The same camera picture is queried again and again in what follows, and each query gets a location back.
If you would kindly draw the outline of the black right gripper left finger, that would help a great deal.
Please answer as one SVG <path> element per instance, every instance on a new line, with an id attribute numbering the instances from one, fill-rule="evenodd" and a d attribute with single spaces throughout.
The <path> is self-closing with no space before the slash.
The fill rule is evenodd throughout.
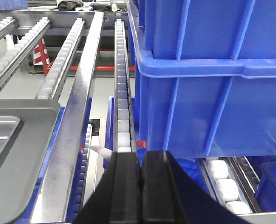
<path id="1" fill-rule="evenodd" d="M 74 224 L 139 224 L 140 167 L 135 153 L 114 152 Z"/>

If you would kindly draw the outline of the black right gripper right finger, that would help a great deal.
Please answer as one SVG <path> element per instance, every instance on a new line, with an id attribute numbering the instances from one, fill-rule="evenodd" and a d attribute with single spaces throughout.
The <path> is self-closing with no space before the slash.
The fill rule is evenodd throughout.
<path id="1" fill-rule="evenodd" d="M 144 224 L 245 224 L 194 182 L 167 151 L 149 151 L 142 164 Z"/>

